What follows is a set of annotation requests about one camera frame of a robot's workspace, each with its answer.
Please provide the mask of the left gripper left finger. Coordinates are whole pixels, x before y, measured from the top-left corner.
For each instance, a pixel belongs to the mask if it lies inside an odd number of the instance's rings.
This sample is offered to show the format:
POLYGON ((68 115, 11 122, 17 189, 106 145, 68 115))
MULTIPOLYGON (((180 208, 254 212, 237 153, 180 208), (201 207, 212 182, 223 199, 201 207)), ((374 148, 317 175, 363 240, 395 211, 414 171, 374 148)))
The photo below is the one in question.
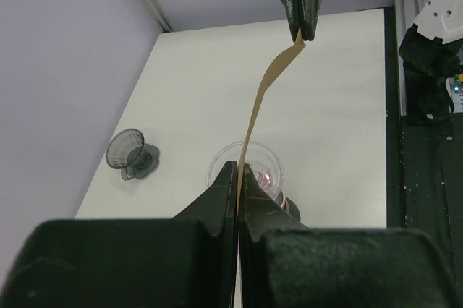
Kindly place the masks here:
POLYGON ((173 218, 53 220, 26 239, 3 307, 232 307, 237 164, 173 218))

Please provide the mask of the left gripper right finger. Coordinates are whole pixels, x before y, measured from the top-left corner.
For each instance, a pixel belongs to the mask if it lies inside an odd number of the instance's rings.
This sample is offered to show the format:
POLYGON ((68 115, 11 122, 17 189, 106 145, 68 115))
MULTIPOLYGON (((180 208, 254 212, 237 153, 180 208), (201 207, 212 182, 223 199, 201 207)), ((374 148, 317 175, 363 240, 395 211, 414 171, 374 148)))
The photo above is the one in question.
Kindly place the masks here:
POLYGON ((409 228, 308 228, 258 185, 239 196, 244 307, 460 307, 431 238, 409 228))

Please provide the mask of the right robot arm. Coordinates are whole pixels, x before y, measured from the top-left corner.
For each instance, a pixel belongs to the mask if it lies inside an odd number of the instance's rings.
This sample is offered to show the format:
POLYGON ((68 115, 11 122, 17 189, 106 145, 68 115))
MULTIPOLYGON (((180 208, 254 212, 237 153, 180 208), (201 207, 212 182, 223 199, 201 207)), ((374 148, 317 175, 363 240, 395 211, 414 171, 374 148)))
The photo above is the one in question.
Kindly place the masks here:
MULTIPOLYGON (((321 1, 281 0, 292 39, 314 40, 321 1)), ((462 0, 428 0, 399 47, 410 125, 440 124, 454 112, 446 81, 461 72, 461 47, 462 0)))

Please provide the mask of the clear glass dripper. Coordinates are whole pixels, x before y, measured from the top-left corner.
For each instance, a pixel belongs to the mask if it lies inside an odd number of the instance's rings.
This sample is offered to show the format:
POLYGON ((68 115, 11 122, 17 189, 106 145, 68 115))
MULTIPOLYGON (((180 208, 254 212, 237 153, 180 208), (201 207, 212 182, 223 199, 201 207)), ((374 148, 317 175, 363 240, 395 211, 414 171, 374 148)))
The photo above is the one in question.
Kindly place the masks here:
MULTIPOLYGON (((243 142, 227 145, 216 154, 208 169, 207 186, 212 185, 225 162, 239 161, 243 142)), ((245 156, 260 188, 282 209, 286 207, 286 197, 282 192, 284 168, 276 155, 266 146, 250 142, 245 156)))

